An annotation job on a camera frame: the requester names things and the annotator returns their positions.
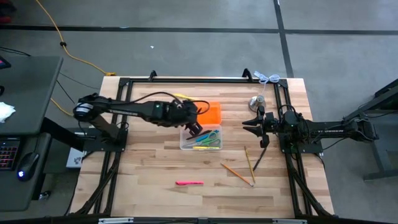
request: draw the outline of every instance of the colored pen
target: colored pen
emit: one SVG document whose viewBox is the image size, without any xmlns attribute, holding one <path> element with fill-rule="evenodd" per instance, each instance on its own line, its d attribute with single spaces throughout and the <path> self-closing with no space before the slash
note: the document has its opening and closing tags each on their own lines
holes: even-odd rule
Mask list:
<svg viewBox="0 0 398 224">
<path fill-rule="evenodd" d="M 203 181 L 176 181 L 177 185 L 188 185 L 188 184 L 204 184 Z"/>
<path fill-rule="evenodd" d="M 205 150 L 205 149 L 220 149 L 220 147 L 212 147 L 212 146 L 193 146 L 193 149 Z"/>
</svg>

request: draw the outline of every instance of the white cable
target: white cable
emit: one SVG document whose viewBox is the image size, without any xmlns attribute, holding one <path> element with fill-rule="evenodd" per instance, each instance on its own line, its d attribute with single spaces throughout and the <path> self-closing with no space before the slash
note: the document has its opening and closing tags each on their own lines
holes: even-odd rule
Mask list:
<svg viewBox="0 0 398 224">
<path fill-rule="evenodd" d="M 271 81 L 272 83 L 278 83 L 280 80 L 280 76 L 277 74 L 271 75 L 269 78 L 266 77 L 265 75 L 255 71 L 254 75 L 259 78 L 259 83 L 264 84 L 264 88 L 262 89 L 262 92 L 260 95 L 264 96 L 264 92 L 266 91 L 266 84 L 268 81 Z"/>
</svg>

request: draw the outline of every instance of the yellow pencil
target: yellow pencil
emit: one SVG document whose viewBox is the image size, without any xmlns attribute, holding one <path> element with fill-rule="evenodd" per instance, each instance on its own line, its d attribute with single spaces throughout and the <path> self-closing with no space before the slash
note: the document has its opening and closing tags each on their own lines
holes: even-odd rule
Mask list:
<svg viewBox="0 0 398 224">
<path fill-rule="evenodd" d="M 244 151 L 245 151 L 245 153 L 246 153 L 246 158 L 248 159 L 251 177 L 253 178 L 253 182 L 256 183 L 256 180 L 255 180 L 255 178 L 254 178 L 253 168 L 251 167 L 251 162 L 250 162 L 250 159 L 249 159 L 248 150 L 246 149 L 246 146 L 244 146 Z"/>
<path fill-rule="evenodd" d="M 248 180 L 246 180 L 244 177 L 242 177 L 241 175 L 239 175 L 237 172 L 233 171 L 231 168 L 229 168 L 227 165 L 221 164 L 223 165 L 226 169 L 228 169 L 229 171 L 231 171 L 233 174 L 235 174 L 237 177 L 239 177 L 240 179 L 242 179 L 243 181 L 245 181 L 246 183 L 248 183 L 250 186 L 254 187 L 254 185 L 252 183 L 250 183 Z"/>
</svg>

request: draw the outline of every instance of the computer mouse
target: computer mouse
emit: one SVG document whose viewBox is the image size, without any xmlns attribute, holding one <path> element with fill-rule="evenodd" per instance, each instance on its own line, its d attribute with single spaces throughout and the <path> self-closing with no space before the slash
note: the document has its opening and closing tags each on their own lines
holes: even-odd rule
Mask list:
<svg viewBox="0 0 398 224">
<path fill-rule="evenodd" d="M 36 152 L 30 152 L 21 159 L 17 169 L 17 178 L 20 181 L 28 181 L 33 177 L 35 173 L 37 161 L 39 160 L 39 154 Z"/>
</svg>

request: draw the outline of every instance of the orange block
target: orange block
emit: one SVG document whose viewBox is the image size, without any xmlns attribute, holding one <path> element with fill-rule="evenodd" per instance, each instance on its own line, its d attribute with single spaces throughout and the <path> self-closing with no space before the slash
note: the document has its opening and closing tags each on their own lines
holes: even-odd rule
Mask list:
<svg viewBox="0 0 398 224">
<path fill-rule="evenodd" d="M 219 102 L 209 102 L 210 109 L 204 113 L 198 115 L 198 123 L 200 125 L 206 124 L 221 124 L 221 105 Z M 198 107 L 198 110 L 205 111 L 208 107 L 206 103 L 196 102 L 195 105 Z"/>
</svg>

